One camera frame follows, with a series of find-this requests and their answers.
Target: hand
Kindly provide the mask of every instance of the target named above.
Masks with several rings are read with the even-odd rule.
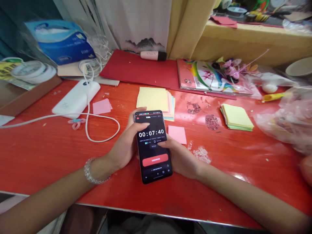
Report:
[[[126,129],[118,138],[110,152],[106,155],[106,158],[109,159],[115,167],[115,171],[125,167],[137,151],[136,134],[147,128],[149,123],[134,123],[134,113],[145,110],[146,107],[139,107],[131,112]]]
[[[199,161],[185,146],[167,134],[167,141],[158,143],[170,150],[173,170],[187,178],[197,179],[201,172],[202,162]]]

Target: phone screen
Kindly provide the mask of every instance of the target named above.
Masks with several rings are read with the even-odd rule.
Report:
[[[167,140],[162,111],[136,112],[134,118],[136,123],[150,123],[136,135],[143,184],[171,176],[169,149],[157,145]]]

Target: clear plastic wrap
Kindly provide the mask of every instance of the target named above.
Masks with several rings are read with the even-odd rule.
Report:
[[[289,20],[283,20],[283,27],[285,30],[292,33],[312,34],[312,26],[309,24],[303,25],[298,23],[292,23]]]
[[[27,21],[30,22],[37,22],[37,21],[43,21],[44,19],[41,19],[40,17],[34,17],[35,20]],[[26,54],[27,56],[42,61],[44,63],[47,63],[49,65],[52,65],[54,67],[57,67],[55,62],[52,61],[40,48],[38,42],[35,40],[32,33],[29,31],[29,29],[26,27],[26,22],[23,22],[20,25],[20,34],[22,35],[22,40],[19,40],[18,43],[18,50],[20,53]],[[82,30],[83,33],[87,37],[87,42],[91,45],[93,48],[96,58],[98,61],[101,61],[102,66],[105,66],[107,61],[109,60],[111,56],[111,49],[108,46],[108,41],[105,37],[105,34],[100,29],[95,28],[90,22],[86,20],[79,20],[78,24]]]
[[[274,114],[258,114],[255,122],[268,136],[304,155],[312,154],[312,86],[293,87],[280,101]]]

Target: beaded bracelet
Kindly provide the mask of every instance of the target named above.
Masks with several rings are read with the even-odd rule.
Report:
[[[91,162],[93,162],[94,160],[96,160],[97,158],[90,158],[88,159],[88,161],[86,161],[85,165],[84,165],[84,175],[86,176],[87,180],[91,183],[91,184],[104,184],[106,181],[108,181],[111,177],[109,176],[106,180],[96,180],[95,178],[92,177],[91,175]]]

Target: blue tissue box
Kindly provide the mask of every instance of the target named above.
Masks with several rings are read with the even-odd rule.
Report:
[[[43,20],[25,24],[40,49],[57,65],[96,57],[86,35],[74,22]]]

